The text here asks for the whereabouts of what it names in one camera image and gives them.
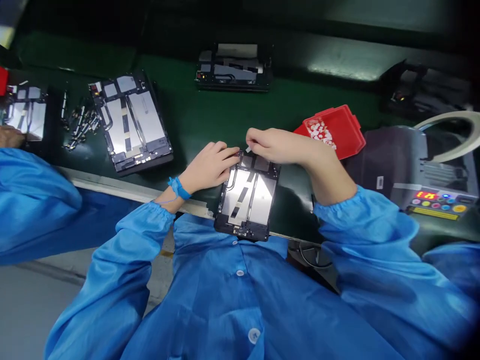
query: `red led display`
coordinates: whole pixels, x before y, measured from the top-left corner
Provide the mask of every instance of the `red led display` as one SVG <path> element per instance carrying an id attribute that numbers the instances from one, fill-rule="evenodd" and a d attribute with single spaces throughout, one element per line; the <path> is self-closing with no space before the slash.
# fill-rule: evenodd
<path id="1" fill-rule="evenodd" d="M 416 193 L 416 197 L 420 199 L 435 200 L 437 198 L 437 194 L 434 192 L 419 191 Z"/>

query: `red plastic bin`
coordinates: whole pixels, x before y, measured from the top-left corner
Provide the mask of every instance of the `red plastic bin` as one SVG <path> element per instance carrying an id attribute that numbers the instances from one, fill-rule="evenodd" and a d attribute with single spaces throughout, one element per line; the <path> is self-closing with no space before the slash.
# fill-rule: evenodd
<path id="1" fill-rule="evenodd" d="M 9 72 L 0 66 L 0 96 L 5 95 L 7 92 L 7 80 L 9 78 Z"/>
<path id="2" fill-rule="evenodd" d="M 348 105 L 318 112 L 315 116 L 305 119 L 294 133 L 313 137 L 312 132 L 307 128 L 307 123 L 315 122 L 323 122 L 324 127 L 330 132 L 332 141 L 336 145 L 336 155 L 340 160 L 358 154 L 365 146 L 359 121 Z"/>

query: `finger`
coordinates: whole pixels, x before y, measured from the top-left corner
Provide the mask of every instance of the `finger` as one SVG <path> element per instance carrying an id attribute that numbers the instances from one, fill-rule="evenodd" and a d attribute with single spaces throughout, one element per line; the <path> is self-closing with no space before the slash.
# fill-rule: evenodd
<path id="1" fill-rule="evenodd" d="M 222 171 L 218 179 L 216 180 L 215 186 L 221 185 L 224 182 L 226 182 L 230 178 L 230 169 L 226 168 L 225 170 Z"/>
<path id="2" fill-rule="evenodd" d="M 220 156 L 220 158 L 223 160 L 223 159 L 226 159 L 232 155 L 235 155 L 236 153 L 238 153 L 240 151 L 240 148 L 239 147 L 228 147 L 226 148 L 225 150 L 222 150 L 218 153 L 218 155 Z"/>
<path id="3" fill-rule="evenodd" d="M 211 148 L 213 152 L 219 153 L 223 149 L 227 148 L 227 144 L 224 143 L 223 141 L 218 141 L 213 147 Z"/>
<path id="4" fill-rule="evenodd" d="M 210 149 L 213 148 L 214 146 L 215 146 L 215 143 L 212 142 L 212 141 L 210 141 L 207 145 L 205 145 L 205 147 L 202 149 L 202 151 L 203 151 L 203 150 L 205 150 L 205 151 L 210 150 Z"/>
<path id="5" fill-rule="evenodd" d="M 251 142 L 248 144 L 248 146 L 250 146 L 250 149 L 254 154 L 260 155 L 263 158 L 268 157 L 269 149 L 267 147 L 263 147 L 258 142 Z"/>
<path id="6" fill-rule="evenodd" d="M 246 132 L 246 142 L 265 144 L 265 131 L 251 127 Z"/>
<path id="7" fill-rule="evenodd" d="M 232 156 L 232 157 L 227 157 L 225 160 L 221 162 L 221 164 L 222 166 L 225 167 L 225 169 L 228 169 L 233 165 L 238 164 L 239 162 L 240 162 L 239 156 Z"/>

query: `white sticker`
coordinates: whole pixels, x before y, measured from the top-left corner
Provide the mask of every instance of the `white sticker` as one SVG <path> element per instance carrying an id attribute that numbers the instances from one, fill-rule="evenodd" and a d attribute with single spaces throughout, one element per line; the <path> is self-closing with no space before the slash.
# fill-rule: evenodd
<path id="1" fill-rule="evenodd" d="M 376 189 L 377 190 L 382 190 L 384 188 L 384 177 L 383 176 L 377 176 L 376 177 Z"/>

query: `white tape roll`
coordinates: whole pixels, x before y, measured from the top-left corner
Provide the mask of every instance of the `white tape roll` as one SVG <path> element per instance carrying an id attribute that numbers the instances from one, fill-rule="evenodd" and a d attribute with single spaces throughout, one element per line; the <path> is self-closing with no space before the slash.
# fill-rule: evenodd
<path id="1" fill-rule="evenodd" d="M 463 119 L 471 124 L 471 133 L 468 139 L 464 143 L 460 144 L 456 148 L 444 152 L 443 154 L 434 156 L 432 161 L 436 163 L 444 163 L 459 157 L 462 157 L 469 152 L 472 152 L 480 146 L 480 112 L 475 111 L 453 111 L 447 112 L 441 115 L 429 118 L 421 123 L 417 124 L 414 128 L 419 130 L 425 130 L 435 124 L 450 120 L 450 119 Z"/>

